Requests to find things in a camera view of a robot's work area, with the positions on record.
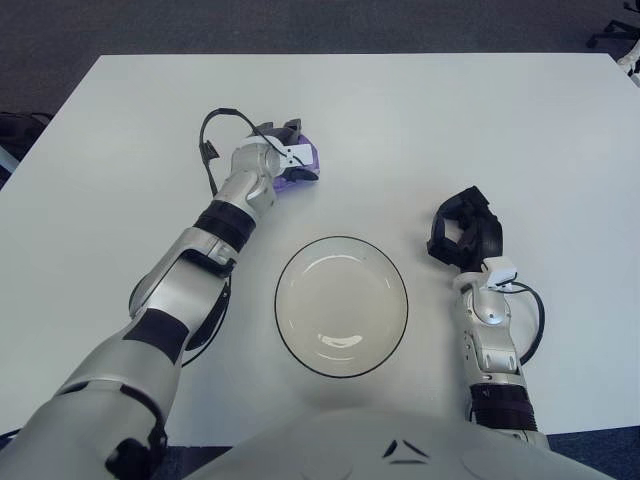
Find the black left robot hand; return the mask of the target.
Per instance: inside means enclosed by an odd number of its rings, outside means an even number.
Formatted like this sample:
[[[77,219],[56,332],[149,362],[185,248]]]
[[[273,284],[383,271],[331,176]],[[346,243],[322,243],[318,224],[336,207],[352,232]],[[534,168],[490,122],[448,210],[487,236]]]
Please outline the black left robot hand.
[[[278,128],[272,122],[266,122],[258,125],[257,130],[275,145],[280,155],[280,173],[273,181],[276,191],[319,179],[318,151],[302,134],[300,119],[289,120]]]

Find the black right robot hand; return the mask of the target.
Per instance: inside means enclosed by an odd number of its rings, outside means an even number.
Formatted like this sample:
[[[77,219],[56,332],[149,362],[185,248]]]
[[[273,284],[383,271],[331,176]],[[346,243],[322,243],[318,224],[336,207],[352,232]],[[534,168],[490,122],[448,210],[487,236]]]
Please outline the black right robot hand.
[[[445,221],[453,221],[462,234],[457,241],[446,236]],[[480,272],[486,258],[503,254],[503,230],[498,217],[489,208],[489,201],[471,186],[443,202],[437,209],[431,226],[427,252],[461,273]]]

